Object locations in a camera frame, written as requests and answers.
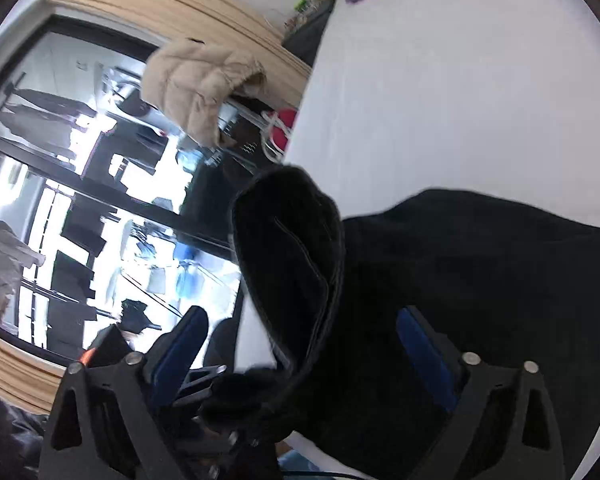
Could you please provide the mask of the beige puffer jacket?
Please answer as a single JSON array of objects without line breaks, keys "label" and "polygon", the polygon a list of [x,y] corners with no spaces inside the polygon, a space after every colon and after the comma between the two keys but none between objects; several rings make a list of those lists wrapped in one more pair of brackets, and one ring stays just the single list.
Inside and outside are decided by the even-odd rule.
[{"label": "beige puffer jacket", "polygon": [[266,89],[262,64],[249,52],[179,39],[148,58],[140,97],[204,148],[234,142],[219,129],[222,105],[234,94],[256,98]]}]

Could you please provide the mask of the bed with white sheet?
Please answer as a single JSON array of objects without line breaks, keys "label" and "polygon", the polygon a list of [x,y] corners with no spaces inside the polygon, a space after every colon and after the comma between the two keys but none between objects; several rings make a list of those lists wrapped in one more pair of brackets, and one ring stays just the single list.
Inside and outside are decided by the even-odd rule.
[{"label": "bed with white sheet", "polygon": [[[339,1],[283,167],[345,219],[440,188],[600,228],[600,21],[584,0]],[[565,478],[600,479],[600,430]]]}]

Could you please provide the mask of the red and white heater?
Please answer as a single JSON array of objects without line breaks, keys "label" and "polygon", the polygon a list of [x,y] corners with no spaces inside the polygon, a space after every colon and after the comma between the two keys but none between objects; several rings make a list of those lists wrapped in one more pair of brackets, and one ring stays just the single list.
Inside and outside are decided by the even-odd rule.
[{"label": "red and white heater", "polygon": [[264,127],[261,129],[261,145],[265,156],[279,164],[285,156],[298,110],[283,108],[277,112],[262,112]]}]

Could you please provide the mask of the black denim pants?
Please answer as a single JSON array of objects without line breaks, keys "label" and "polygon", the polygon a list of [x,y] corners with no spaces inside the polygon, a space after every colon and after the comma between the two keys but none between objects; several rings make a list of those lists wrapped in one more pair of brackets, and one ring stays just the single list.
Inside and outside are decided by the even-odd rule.
[{"label": "black denim pants", "polygon": [[288,434],[378,479],[418,467],[450,416],[396,332],[414,307],[460,352],[538,364],[566,474],[583,463],[600,430],[600,228],[440,188],[345,219],[294,167],[254,179],[230,221],[249,296],[290,374]]}]

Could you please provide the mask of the dark grey nightstand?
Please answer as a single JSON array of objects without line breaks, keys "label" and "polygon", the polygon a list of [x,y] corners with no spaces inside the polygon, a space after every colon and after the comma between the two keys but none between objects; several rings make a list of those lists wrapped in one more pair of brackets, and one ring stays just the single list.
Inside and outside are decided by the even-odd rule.
[{"label": "dark grey nightstand", "polygon": [[323,3],[303,25],[284,38],[282,46],[312,67],[334,6],[333,1]]}]

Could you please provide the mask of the beige curtain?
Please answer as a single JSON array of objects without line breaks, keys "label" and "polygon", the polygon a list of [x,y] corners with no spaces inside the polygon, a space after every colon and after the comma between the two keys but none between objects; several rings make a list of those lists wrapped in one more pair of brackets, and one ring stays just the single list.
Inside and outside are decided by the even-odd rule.
[{"label": "beige curtain", "polygon": [[109,18],[165,40],[194,38],[253,54],[268,76],[268,94],[297,107],[311,69],[282,46],[283,36],[235,0],[50,0]]}]

